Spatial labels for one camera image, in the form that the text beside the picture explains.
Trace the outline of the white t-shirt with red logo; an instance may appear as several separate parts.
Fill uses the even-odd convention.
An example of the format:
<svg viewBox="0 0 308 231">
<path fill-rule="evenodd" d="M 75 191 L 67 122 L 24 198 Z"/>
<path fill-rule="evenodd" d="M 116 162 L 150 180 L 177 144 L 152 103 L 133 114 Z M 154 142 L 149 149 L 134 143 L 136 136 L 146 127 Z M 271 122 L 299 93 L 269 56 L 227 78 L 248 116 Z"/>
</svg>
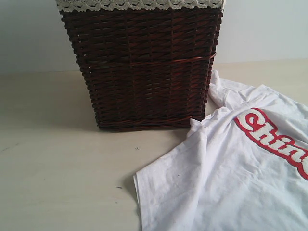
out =
<svg viewBox="0 0 308 231">
<path fill-rule="evenodd" d="M 217 71 L 209 95 L 218 109 L 134 175 L 142 230 L 307 230 L 307 107 Z"/>
</svg>

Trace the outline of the cream lace basket liner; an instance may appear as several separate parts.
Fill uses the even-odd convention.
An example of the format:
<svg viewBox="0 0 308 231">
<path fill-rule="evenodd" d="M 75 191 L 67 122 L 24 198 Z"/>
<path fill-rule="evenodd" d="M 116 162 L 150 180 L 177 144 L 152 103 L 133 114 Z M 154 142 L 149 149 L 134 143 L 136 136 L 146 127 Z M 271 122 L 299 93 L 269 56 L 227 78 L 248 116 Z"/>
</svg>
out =
<svg viewBox="0 0 308 231">
<path fill-rule="evenodd" d="M 200 9 L 212 8 L 223 10 L 225 0 L 57 0 L 57 8 L 60 11 L 78 12 L 99 10 L 167 10 L 167 9 Z"/>
</svg>

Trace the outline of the dark brown wicker basket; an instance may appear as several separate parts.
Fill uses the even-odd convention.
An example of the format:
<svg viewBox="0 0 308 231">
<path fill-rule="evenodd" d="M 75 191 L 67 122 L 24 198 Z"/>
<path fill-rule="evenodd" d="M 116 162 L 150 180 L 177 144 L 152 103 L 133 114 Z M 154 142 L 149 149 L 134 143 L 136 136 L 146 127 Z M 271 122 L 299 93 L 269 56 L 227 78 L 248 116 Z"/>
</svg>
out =
<svg viewBox="0 0 308 231">
<path fill-rule="evenodd" d="M 60 11 L 100 129 L 205 117 L 221 8 Z"/>
</svg>

